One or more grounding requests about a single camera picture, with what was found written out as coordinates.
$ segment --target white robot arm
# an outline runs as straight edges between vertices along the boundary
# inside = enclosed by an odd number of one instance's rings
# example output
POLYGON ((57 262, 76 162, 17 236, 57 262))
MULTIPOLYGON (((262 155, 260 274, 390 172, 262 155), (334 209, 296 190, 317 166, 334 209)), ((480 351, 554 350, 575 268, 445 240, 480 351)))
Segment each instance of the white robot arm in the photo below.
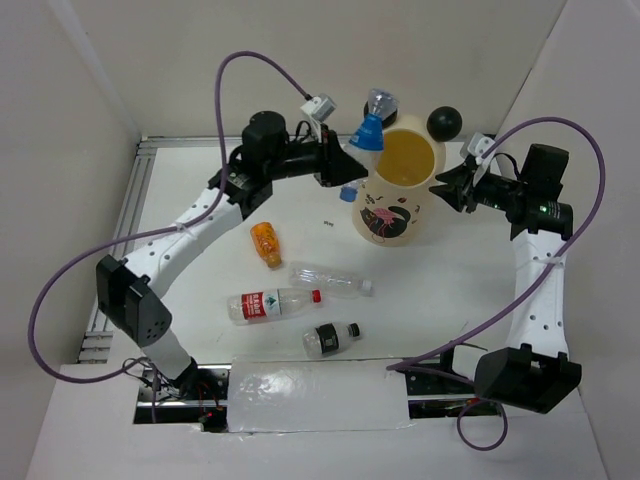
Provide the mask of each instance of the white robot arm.
POLYGON ((336 133, 320 123, 333 108, 326 95, 305 104, 303 111, 313 120, 317 137, 309 142, 291 141, 278 113, 257 113, 243 131, 243 144, 231 154, 224 194, 209 216, 188 227, 213 205, 222 171, 174 222, 175 232, 147 242, 122 260, 107 255, 98 263, 98 307, 175 387, 192 392, 206 375, 180 345, 171 330, 171 313, 161 301, 182 271, 266 201, 273 180, 314 174, 320 185, 331 187, 367 175, 365 167, 344 153, 336 133))
POLYGON ((493 144, 482 134, 471 137, 462 149, 465 162, 436 177, 445 185, 431 191, 460 212, 473 212, 478 204, 506 212, 516 257, 516 298, 549 263, 553 268, 514 310, 506 348, 486 353, 459 345, 449 368, 473 379, 481 398, 546 413, 579 384, 582 374, 580 365, 568 359, 562 318, 566 256, 556 256, 573 234, 572 209, 557 202, 568 153, 532 145, 522 172, 516 170, 512 180, 489 173, 493 155, 482 155, 493 144))

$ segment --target white bottle cap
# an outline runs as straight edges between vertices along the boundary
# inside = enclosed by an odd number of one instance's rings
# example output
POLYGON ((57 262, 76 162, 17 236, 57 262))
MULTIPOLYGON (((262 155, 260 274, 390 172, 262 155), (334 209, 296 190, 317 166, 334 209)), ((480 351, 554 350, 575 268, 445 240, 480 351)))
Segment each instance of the white bottle cap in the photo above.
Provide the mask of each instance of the white bottle cap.
POLYGON ((371 280, 362 280, 358 288, 362 295, 370 296, 373 294, 373 282, 371 280))

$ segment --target small orange bottle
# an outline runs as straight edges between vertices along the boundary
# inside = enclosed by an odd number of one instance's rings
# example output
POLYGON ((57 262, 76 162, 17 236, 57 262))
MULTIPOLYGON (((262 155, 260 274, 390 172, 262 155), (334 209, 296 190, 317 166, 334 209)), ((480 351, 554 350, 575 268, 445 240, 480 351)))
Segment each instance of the small orange bottle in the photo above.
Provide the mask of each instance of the small orange bottle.
POLYGON ((251 229, 251 238, 258 255, 267 262, 269 268, 278 268, 282 264, 278 237, 269 222, 262 222, 251 229))

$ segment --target white wall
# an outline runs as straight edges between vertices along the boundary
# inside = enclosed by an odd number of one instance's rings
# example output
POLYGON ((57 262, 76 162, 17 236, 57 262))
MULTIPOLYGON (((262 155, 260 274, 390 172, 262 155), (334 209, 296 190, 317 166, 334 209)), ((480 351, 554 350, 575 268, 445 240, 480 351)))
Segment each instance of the white wall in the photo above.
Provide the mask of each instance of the white wall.
MULTIPOLYGON (((53 381, 31 360, 26 325, 45 280, 111 237, 135 141, 44 1, 0 5, 0 470, 24 478, 53 381)), ((38 343, 73 362, 94 298, 95 262, 45 302, 38 343)))
MULTIPOLYGON (((369 88, 424 116, 452 104, 465 131, 495 132, 565 0, 72 0, 105 70, 144 133, 212 135, 215 71, 257 50, 338 103, 330 126, 353 131, 369 88)), ((228 68, 228 134, 275 109, 299 120, 301 98, 270 67, 228 68)))
MULTIPOLYGON (((593 227, 570 252, 565 313, 571 352, 584 368, 581 392, 611 480, 640 478, 639 44, 639 0, 569 0, 503 127, 565 116, 592 132, 604 151, 607 192, 593 227)), ((534 127, 511 150, 524 155, 531 142, 570 151, 561 200, 574 205, 582 222, 597 181, 589 145, 566 128, 534 127)))

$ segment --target empty plastic bottle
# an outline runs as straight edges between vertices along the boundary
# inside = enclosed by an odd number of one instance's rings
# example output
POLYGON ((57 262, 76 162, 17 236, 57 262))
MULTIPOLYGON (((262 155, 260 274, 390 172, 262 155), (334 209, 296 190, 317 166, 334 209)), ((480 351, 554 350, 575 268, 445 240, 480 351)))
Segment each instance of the empty plastic bottle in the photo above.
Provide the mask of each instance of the empty plastic bottle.
POLYGON ((248 325, 292 316, 321 301, 320 290, 279 288, 229 297, 227 311, 235 324, 248 325))
POLYGON ((326 323, 307 330, 302 335, 302 343, 307 356, 318 360, 349 348, 354 340, 360 338, 357 323, 326 323))
POLYGON ((335 297, 369 296, 373 283, 360 275, 306 262, 291 262, 289 283, 294 287, 318 288, 335 297))

